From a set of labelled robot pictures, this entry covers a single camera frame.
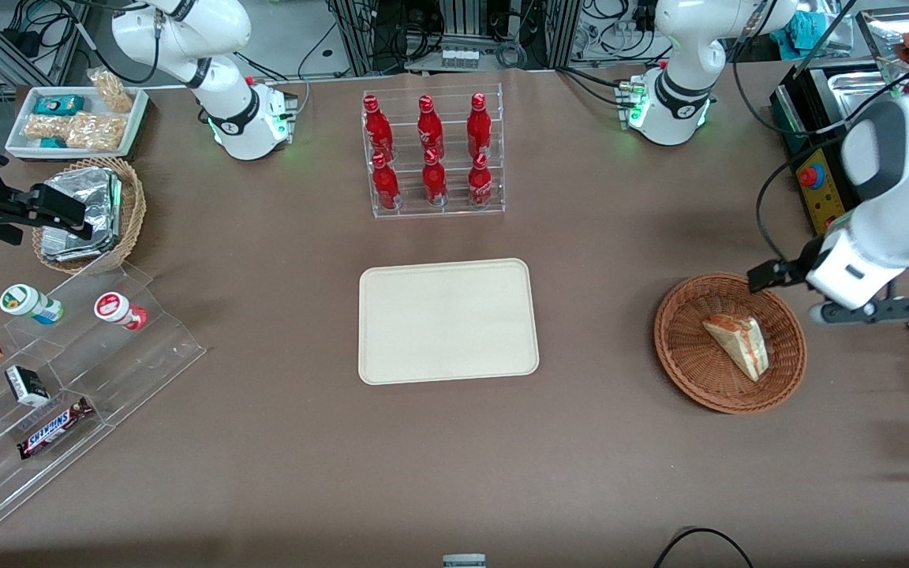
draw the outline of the white container with green lid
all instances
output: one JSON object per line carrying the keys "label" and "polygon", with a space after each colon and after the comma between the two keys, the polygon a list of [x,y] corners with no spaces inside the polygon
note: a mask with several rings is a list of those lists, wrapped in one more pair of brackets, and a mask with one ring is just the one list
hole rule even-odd
{"label": "white container with green lid", "polygon": [[26,284],[13,284],[6,288],[2,292],[0,307],[11,316],[29,317],[44,326],[61,320],[65,314],[65,306],[60,301],[53,301],[35,287]]}

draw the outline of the red button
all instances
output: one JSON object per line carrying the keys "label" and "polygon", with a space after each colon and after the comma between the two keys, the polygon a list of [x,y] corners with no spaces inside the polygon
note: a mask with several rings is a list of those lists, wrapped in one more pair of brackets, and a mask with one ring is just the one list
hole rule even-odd
{"label": "red button", "polygon": [[819,181],[819,172],[816,172],[816,169],[812,168],[812,166],[798,174],[798,183],[802,184],[803,187],[814,187],[817,181]]}

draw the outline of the bread slice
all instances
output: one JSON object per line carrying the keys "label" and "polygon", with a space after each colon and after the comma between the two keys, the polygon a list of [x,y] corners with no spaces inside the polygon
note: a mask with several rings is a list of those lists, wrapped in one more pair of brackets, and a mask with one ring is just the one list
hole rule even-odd
{"label": "bread slice", "polygon": [[721,345],[746,377],[758,381],[769,369],[767,346],[760,324],[753,317],[719,313],[703,321],[703,326]]}

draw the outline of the emergency stop button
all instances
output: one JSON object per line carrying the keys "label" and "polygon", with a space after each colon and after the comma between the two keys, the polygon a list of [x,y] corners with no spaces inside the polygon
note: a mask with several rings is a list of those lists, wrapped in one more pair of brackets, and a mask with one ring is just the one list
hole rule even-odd
{"label": "emergency stop button", "polygon": [[798,183],[809,189],[819,189],[826,181],[826,170],[820,164],[813,164],[798,173]]}

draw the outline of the white container with red lid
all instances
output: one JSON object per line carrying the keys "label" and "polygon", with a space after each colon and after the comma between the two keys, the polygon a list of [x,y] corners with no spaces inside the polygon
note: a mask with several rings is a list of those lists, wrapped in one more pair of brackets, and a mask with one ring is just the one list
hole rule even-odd
{"label": "white container with red lid", "polygon": [[149,314],[141,306],[134,305],[128,298],[117,292],[107,292],[97,298],[93,312],[99,319],[135,331],[145,326]]}

